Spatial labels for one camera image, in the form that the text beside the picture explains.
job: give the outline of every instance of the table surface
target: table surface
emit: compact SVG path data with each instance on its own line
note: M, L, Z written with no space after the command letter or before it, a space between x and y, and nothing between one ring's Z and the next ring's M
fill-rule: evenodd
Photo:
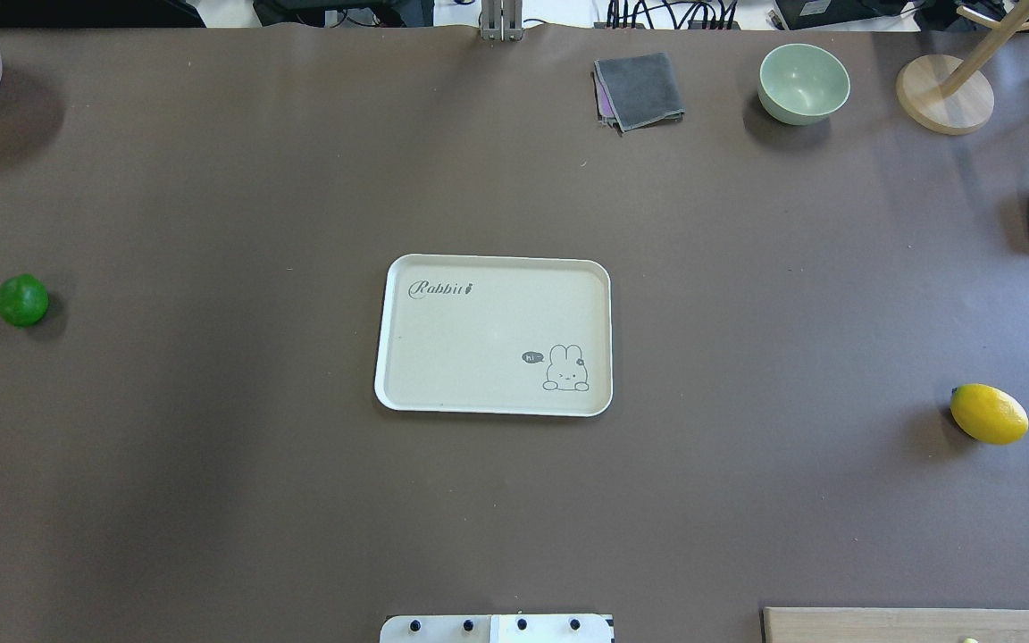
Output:
M765 52L852 76L819 126ZM0 33L0 642L376 640L399 613L601 611L760 640L764 606L1029 609L1029 36L947 138L899 66L947 34L466 28ZM668 51L685 120L595 118L596 58ZM586 420L397 413L389 263L612 277Z

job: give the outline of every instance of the cartoon rabbit drawing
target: cartoon rabbit drawing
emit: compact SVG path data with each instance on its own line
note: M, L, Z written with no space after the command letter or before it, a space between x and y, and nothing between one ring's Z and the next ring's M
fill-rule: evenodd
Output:
M555 345L551 349L551 366L546 367L546 390L590 390L589 373L582 361L582 349L575 345Z

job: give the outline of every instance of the lime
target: lime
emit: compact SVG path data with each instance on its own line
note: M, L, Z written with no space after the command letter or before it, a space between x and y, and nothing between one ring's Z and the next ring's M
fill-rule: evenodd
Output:
M1029 428L1021 403L987 384L963 384L953 389L951 416L960 429L980 442L1016 442Z
M21 274L0 286L0 316L8 324L32 326L45 315L50 296L33 274Z

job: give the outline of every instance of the white tray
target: white tray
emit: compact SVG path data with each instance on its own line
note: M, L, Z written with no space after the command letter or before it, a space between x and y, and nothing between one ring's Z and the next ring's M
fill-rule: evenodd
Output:
M597 416L611 346L596 261L409 254L388 270L376 395L396 410Z

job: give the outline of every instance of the folded towel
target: folded towel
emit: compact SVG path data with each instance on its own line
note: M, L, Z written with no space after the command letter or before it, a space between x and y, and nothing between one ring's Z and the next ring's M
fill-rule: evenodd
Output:
M666 53L636 58L606 58L593 62L598 111L622 132L659 120L680 120L685 114L677 90L674 66ZM611 114L603 113L605 106Z

